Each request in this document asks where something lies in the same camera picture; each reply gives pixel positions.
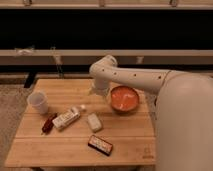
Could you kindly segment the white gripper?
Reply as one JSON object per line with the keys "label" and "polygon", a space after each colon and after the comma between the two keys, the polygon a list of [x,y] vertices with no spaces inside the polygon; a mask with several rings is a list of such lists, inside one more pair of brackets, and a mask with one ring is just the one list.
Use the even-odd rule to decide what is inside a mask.
{"label": "white gripper", "polygon": [[108,92],[109,92],[109,88],[98,89],[94,84],[92,84],[88,95],[96,94],[96,95],[99,95],[99,96],[102,96],[102,97],[106,97],[108,95]]}

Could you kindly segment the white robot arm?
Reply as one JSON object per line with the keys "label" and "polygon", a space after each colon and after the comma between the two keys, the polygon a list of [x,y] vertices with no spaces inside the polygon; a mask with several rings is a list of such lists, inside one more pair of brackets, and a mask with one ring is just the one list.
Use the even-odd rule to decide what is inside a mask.
{"label": "white robot arm", "polygon": [[112,82],[153,93],[156,171],[213,171],[213,78],[168,69],[120,68],[106,55],[89,68],[91,91],[105,96]]}

